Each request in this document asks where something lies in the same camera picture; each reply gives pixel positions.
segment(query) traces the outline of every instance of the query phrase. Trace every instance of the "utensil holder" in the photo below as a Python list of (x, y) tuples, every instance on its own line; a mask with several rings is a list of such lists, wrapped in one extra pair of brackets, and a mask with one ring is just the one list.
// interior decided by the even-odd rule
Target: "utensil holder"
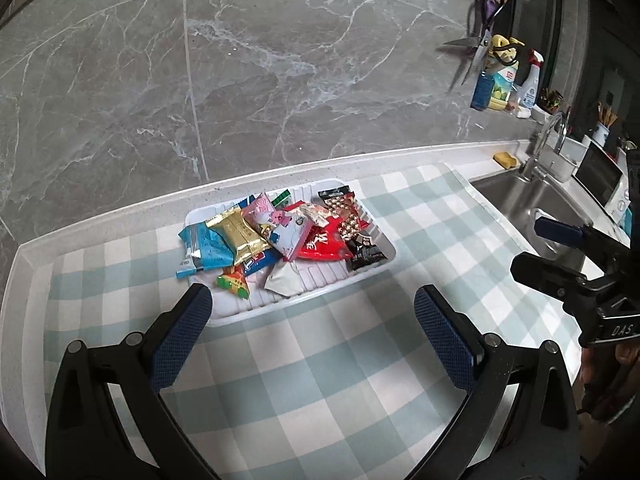
[(600, 145), (601, 148), (604, 148), (604, 143), (609, 137), (609, 129), (602, 123), (597, 123), (596, 129), (593, 133), (593, 140)]

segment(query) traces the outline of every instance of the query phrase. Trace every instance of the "kitchen countertop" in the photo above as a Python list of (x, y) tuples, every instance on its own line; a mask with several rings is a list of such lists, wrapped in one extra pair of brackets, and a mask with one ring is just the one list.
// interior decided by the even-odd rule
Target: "kitchen countertop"
[[(409, 148), (334, 160), (300, 164), (269, 170), (196, 187), (127, 206), (65, 227), (27, 242), (18, 248), (9, 275), (0, 312), (0, 414), (14, 438), (25, 449), (31, 434), (43, 433), (46, 420), (42, 410), (23, 395), (23, 390), (42, 389), (42, 330), (49, 294), (53, 261), (61, 254), (117, 240), (132, 234), (184, 221), (190, 210), (209, 203), (224, 202), (248, 195), (256, 189), (279, 189), (303, 182), (338, 178), (349, 181), (376, 174), (400, 171), (416, 166), (444, 162), (470, 181), (504, 171), (492, 160), (497, 152), (510, 152), (524, 160), (526, 144), (521, 141), (480, 142)], [(622, 238), (602, 209), (575, 181), (562, 185), (593, 219), (594, 226), (609, 235)], [(589, 278), (600, 272), (586, 262)], [(8, 410), (24, 406), (24, 410)], [(42, 450), (26, 446), (32, 460)]]

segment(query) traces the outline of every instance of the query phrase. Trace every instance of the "sink faucet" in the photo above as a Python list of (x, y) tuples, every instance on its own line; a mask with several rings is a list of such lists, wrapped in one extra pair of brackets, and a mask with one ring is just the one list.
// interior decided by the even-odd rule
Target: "sink faucet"
[(533, 176), (533, 170), (538, 166), (538, 159), (540, 158), (540, 153), (542, 152), (542, 148), (546, 144), (547, 139), (549, 138), (549, 134), (551, 131), (560, 124), (560, 131), (558, 133), (558, 141), (556, 142), (556, 146), (554, 148), (554, 153), (556, 155), (560, 154), (560, 150), (562, 150), (562, 146), (564, 145), (564, 140), (566, 139), (566, 131), (567, 124), (569, 122), (569, 113), (564, 112), (556, 112), (553, 114), (542, 127), (542, 130), (538, 134), (538, 139), (536, 141), (536, 145), (533, 148), (533, 153), (524, 163), (524, 165), (520, 168), (520, 176), (527, 180), (531, 181)]

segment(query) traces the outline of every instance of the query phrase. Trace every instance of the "spray bottle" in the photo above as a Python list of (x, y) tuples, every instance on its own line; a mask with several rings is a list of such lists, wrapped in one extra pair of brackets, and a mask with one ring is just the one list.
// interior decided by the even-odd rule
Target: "spray bottle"
[(536, 104), (536, 95), (538, 95), (538, 80), (540, 79), (540, 67), (545, 59), (539, 52), (535, 50), (529, 51), (529, 62), (531, 68), (527, 80), (518, 90), (520, 106), (525, 108), (533, 108)]

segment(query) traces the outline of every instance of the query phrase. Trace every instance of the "metal screw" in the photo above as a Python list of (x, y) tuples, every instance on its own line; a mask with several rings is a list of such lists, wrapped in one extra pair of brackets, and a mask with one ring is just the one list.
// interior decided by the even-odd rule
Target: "metal screw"
[(140, 332), (132, 332), (124, 340), (129, 346), (135, 346), (142, 341), (142, 334)]
[(82, 348), (82, 341), (80, 341), (79, 339), (72, 341), (71, 343), (69, 343), (69, 346), (66, 347), (66, 349), (70, 354), (75, 354), (76, 352), (79, 352), (81, 348)]
[(502, 342), (502, 339), (499, 335), (489, 332), (484, 336), (484, 342), (495, 348)]
[(557, 354), (559, 352), (558, 345), (553, 341), (545, 341), (545, 350), (547, 352), (551, 352), (552, 354)]

